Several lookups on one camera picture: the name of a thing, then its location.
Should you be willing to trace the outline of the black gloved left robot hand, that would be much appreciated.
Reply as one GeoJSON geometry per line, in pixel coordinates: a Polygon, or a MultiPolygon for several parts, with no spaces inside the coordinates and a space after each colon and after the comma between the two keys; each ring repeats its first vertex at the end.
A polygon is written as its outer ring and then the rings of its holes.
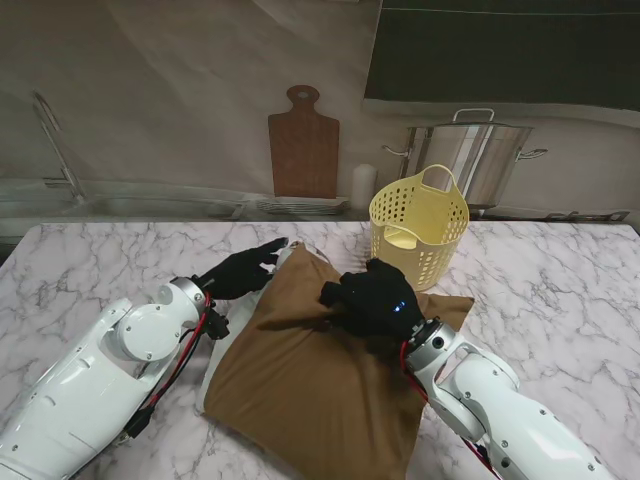
{"type": "Polygon", "coordinates": [[[286,237],[234,253],[201,276],[191,280],[213,300],[234,300],[261,290],[272,278],[266,265],[275,266],[286,237]]]}

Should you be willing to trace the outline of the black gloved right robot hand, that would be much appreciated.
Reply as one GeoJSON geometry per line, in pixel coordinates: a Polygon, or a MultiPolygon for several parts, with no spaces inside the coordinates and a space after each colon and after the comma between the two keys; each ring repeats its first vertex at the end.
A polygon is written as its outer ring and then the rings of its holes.
{"type": "Polygon", "coordinates": [[[334,322],[358,337],[407,341],[425,322],[404,274],[378,258],[370,259],[364,272],[347,272],[337,282],[325,282],[319,302],[334,308],[334,322]]]}

